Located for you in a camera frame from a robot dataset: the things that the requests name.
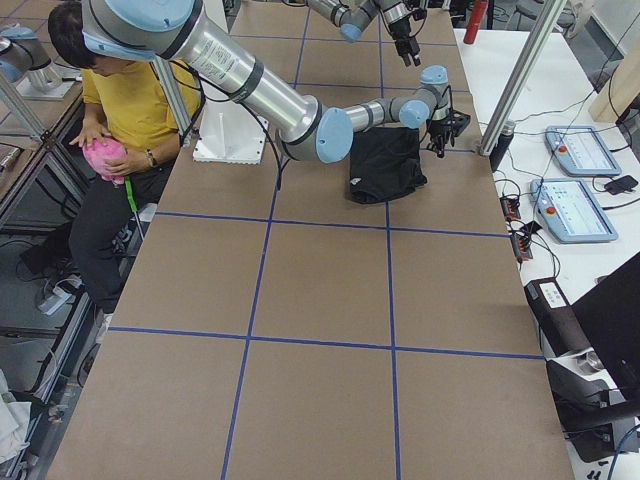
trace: aluminum pole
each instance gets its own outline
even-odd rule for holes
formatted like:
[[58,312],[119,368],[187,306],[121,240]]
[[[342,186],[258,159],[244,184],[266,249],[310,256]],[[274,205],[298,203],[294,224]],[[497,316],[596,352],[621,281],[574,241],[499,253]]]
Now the aluminum pole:
[[498,105],[491,116],[491,120],[489,120],[489,125],[487,125],[487,130],[480,143],[480,155],[489,155],[493,150],[498,141],[500,131],[509,118],[509,114],[513,110],[516,100],[565,5],[566,0],[547,0],[544,3],[538,21],[527,37],[504,92],[502,92]]
[[11,85],[2,75],[0,75],[0,100],[11,110],[22,125],[29,131],[29,134],[35,140],[42,140],[45,133],[45,126],[42,121],[36,117],[33,110],[23,100],[20,93]]
[[162,86],[162,89],[167,96],[167,101],[169,102],[169,106],[171,107],[173,116],[175,117],[176,123],[178,124],[180,135],[184,138],[183,146],[186,147],[190,143],[190,138],[189,135],[185,136],[185,132],[189,128],[191,118],[189,117],[187,107],[185,106],[184,99],[182,98],[182,94],[180,93],[178,82],[173,76],[171,65],[166,60],[160,57],[156,57],[153,61],[153,68],[156,70],[160,85]]

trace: hand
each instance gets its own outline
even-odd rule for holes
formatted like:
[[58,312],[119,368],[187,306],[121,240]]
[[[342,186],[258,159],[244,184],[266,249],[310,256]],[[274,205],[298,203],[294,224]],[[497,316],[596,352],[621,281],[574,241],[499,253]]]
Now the hand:
[[77,144],[80,148],[85,145],[92,147],[94,140],[98,140],[104,144],[104,137],[111,137],[111,132],[107,127],[95,120],[85,119],[82,121],[82,130],[80,130],[80,134],[71,140],[69,145]]
[[111,175],[124,177],[131,173],[146,172],[151,169],[151,166],[146,153],[139,150],[128,150],[126,156],[107,161],[106,169]]

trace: red bottle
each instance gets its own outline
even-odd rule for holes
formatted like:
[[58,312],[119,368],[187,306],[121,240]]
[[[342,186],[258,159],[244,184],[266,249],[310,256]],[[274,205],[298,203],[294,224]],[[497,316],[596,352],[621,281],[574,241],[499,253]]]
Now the red bottle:
[[471,18],[469,19],[467,31],[464,34],[463,40],[467,45],[471,45],[476,41],[476,35],[480,29],[480,24],[482,23],[482,19],[487,11],[488,5],[488,0],[476,0],[473,4],[473,11],[471,12]]

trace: wristwatch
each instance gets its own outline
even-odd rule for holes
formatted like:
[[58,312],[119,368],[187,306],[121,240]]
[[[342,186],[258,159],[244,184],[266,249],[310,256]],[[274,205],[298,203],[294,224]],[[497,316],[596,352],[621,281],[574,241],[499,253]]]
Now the wristwatch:
[[147,154],[147,162],[149,162],[149,166],[151,168],[156,168],[158,166],[158,162],[156,161],[156,158],[153,156],[153,152],[147,148],[145,153]]

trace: person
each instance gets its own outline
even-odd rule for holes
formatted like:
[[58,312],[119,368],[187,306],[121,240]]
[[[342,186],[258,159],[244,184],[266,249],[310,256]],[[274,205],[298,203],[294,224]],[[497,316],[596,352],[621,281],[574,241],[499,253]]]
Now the person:
[[[49,14],[49,35],[58,54],[80,68],[83,79],[82,128],[70,144],[93,146],[112,137],[126,149],[107,162],[113,176],[128,176],[137,205],[157,203],[180,151],[180,135],[162,87],[148,62],[93,53],[82,35],[82,5],[62,2]],[[190,115],[200,101],[193,77],[173,67]],[[124,185],[92,182],[73,221],[69,248],[87,293],[104,315],[103,334],[118,303],[124,280],[112,240],[133,216]]]

